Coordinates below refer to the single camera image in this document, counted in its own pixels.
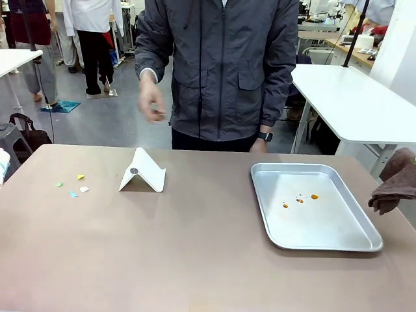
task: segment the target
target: folded white paper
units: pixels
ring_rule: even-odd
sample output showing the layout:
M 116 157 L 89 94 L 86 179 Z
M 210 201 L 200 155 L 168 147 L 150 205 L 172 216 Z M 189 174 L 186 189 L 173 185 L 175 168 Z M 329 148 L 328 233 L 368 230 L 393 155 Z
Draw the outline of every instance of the folded white paper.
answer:
M 160 169 L 143 148 L 136 149 L 133 161 L 125 170 L 122 184 L 118 191 L 121 191 L 135 175 L 142 177 L 156 192 L 163 191 L 166 169 Z

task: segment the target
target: pole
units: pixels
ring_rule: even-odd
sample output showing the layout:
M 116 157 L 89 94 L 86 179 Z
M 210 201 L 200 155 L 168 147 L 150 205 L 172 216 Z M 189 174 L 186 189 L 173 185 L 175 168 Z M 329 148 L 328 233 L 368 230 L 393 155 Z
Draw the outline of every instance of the pole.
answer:
M 361 31 L 361 28 L 362 28 L 363 23 L 364 23 L 365 13 L 367 13 L 367 8 L 369 7 L 369 3 L 370 3 L 370 0 L 365 0 L 363 12 L 361 13 L 361 16 L 359 17 L 359 22 L 358 22 L 358 25 L 357 25 L 357 30 L 354 33 L 354 37 L 352 39 L 350 49 L 348 50 L 348 54 L 346 55 L 345 63 L 343 65 L 343 67 L 348 67 L 348 63 L 350 62 L 350 59 L 351 59 L 351 56 L 352 56 L 352 52 L 354 51 L 354 47 L 356 46 L 356 43 L 357 43 L 357 39 L 358 39 L 359 32 Z

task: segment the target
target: table leg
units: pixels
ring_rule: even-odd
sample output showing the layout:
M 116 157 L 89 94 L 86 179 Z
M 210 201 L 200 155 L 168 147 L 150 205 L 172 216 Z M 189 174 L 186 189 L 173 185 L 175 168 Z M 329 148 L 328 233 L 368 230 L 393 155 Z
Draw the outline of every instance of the table leg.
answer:
M 384 146 L 384 149 L 380 153 L 380 156 L 377 158 L 376 163 L 371 168 L 370 174 L 373 176 L 373 178 L 378 178 L 386 162 L 390 159 L 392 154 L 395 152 L 396 148 L 396 144 L 387 144 L 386 146 Z
M 118 52 L 118 45 L 117 45 L 116 31 L 114 30 L 114 28 L 116 27 L 116 22 L 115 22 L 115 21 L 113 21 L 113 22 L 111 22 L 111 23 L 112 23 L 112 25 L 111 25 L 111 30 L 112 30 L 112 38 L 114 39 L 114 48 L 116 49 L 116 55 L 117 55 L 117 65 L 115 65 L 114 67 L 115 67 L 115 68 L 117 68 L 117 67 L 118 67 L 118 65 L 120 65 L 120 64 L 121 64 L 121 61 L 120 61 L 120 54 L 119 54 L 119 52 Z
M 10 95 L 12 96 L 12 100 L 13 100 L 13 107 L 12 108 L 17 110 L 21 114 L 23 114 L 23 109 L 20 105 L 18 95 L 16 94 L 16 91 L 14 91 L 12 81 L 10 80 L 10 76 L 8 74 L 6 74 L 4 77 L 5 77 L 5 81 L 6 81 L 6 87 L 8 88 L 8 91 L 10 92 Z
M 291 154 L 298 153 L 299 146 L 300 146 L 300 141 L 302 140 L 302 137 L 303 137 L 304 132 L 305 132 L 307 117 L 309 116 L 309 111 L 310 110 L 311 110 L 311 104 L 308 101 L 306 101 L 304 111 L 302 113 L 302 117 L 300 118 L 298 130 L 296 131 L 296 136 L 295 136 L 294 141 L 293 141 Z

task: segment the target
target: brown tabletop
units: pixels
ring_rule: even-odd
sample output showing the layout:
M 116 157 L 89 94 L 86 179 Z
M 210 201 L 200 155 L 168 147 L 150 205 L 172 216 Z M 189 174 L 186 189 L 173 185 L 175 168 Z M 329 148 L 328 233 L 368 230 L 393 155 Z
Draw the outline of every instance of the brown tabletop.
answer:
M 118 192 L 134 149 L 40 148 L 0 190 L 0 309 L 22 312 L 416 310 L 416 234 L 367 208 L 356 160 L 149 151 L 165 191 Z M 382 235 L 376 254 L 281 250 L 267 238 L 250 167 L 334 167 Z M 77 180 L 84 174 L 84 181 Z M 64 183 L 60 188 L 55 185 Z M 72 198 L 68 190 L 79 193 Z
M 341 45 L 341 44 L 335 44 L 337 42 L 337 39 L 326 39 L 327 43 L 329 43 L 330 47 L 334 47 L 340 51 L 343 51 L 345 54 L 348 53 L 348 51 L 350 50 L 350 46 L 349 45 Z M 372 68 L 372 66 L 374 65 L 374 61 L 373 60 L 368 60 L 368 57 L 370 55 L 368 54 L 364 54 L 364 53 L 359 53 L 358 51 L 361 49 L 354 49 L 354 51 L 352 52 L 352 58 L 356 59 L 358 62 L 362 63 L 363 65 L 365 65 L 366 67 Z

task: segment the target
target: metal tray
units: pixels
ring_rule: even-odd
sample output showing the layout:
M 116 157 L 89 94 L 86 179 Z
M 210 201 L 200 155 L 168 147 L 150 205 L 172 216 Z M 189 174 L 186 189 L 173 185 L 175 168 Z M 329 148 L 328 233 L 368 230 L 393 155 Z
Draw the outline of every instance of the metal tray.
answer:
M 261 163 L 252 166 L 251 173 L 267 235 L 280 248 L 349 252 L 383 248 L 380 234 L 333 168 Z

